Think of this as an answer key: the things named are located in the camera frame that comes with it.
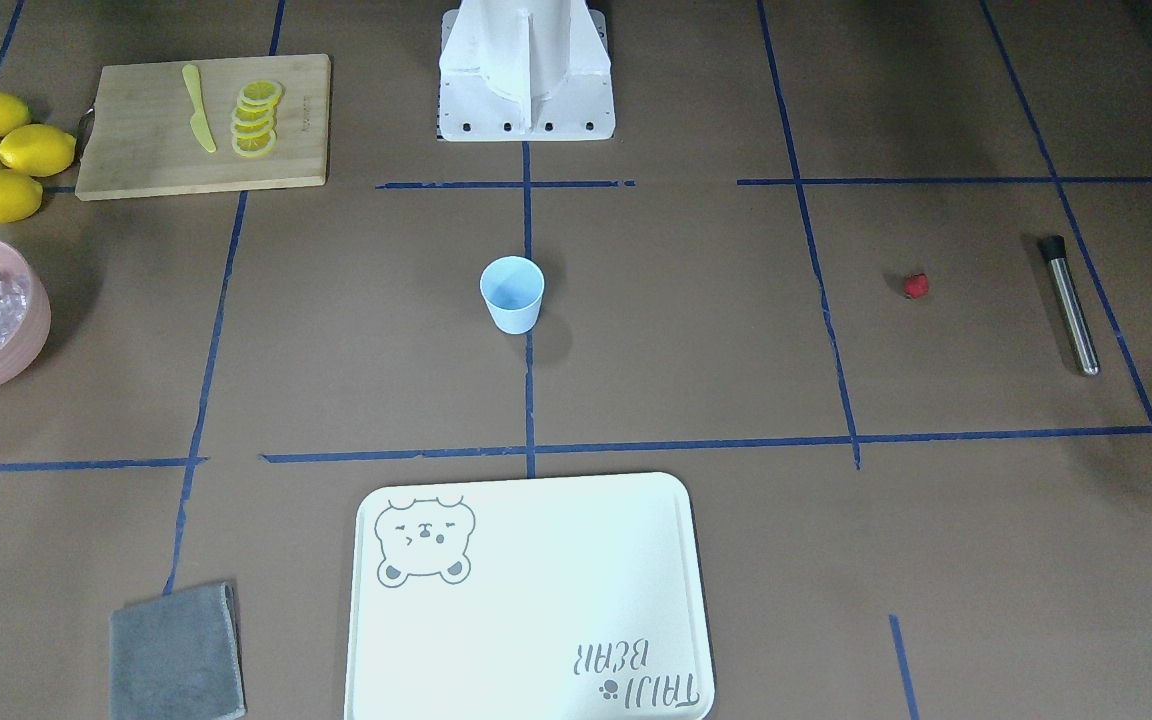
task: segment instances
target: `yellow knife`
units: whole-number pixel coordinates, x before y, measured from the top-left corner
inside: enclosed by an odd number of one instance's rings
[[[217,151],[217,142],[211,138],[211,128],[207,127],[207,114],[202,111],[202,81],[198,78],[198,65],[187,65],[180,69],[184,76],[184,88],[189,91],[189,101],[194,103],[194,114],[189,118],[189,129],[192,129],[194,137],[198,145],[207,152]]]

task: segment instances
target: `black cap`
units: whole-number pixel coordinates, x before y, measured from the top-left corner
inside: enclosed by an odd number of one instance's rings
[[[1051,263],[1056,258],[1064,258],[1064,237],[1053,234],[1038,241],[1038,251],[1043,252],[1044,263]]]

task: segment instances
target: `engraved logo on cutting board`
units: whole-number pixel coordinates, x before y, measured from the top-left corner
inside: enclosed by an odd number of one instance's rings
[[[646,638],[576,646],[573,675],[604,675],[594,688],[605,702],[623,703],[626,710],[691,707],[700,702],[696,677],[687,674],[653,674],[649,669],[650,643]],[[605,675],[628,673],[628,679]]]
[[[441,498],[394,505],[376,518],[380,566],[376,577],[386,588],[401,588],[408,578],[433,578],[458,584],[470,575],[467,554],[475,517],[463,498]]]

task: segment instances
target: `white tray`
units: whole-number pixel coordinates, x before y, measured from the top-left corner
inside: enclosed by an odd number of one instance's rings
[[[347,662],[346,720],[702,719],[685,488],[637,473],[372,492]]]

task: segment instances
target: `folded towel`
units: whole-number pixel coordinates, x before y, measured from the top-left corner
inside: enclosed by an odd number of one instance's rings
[[[109,615],[109,720],[233,720],[247,713],[229,583]]]

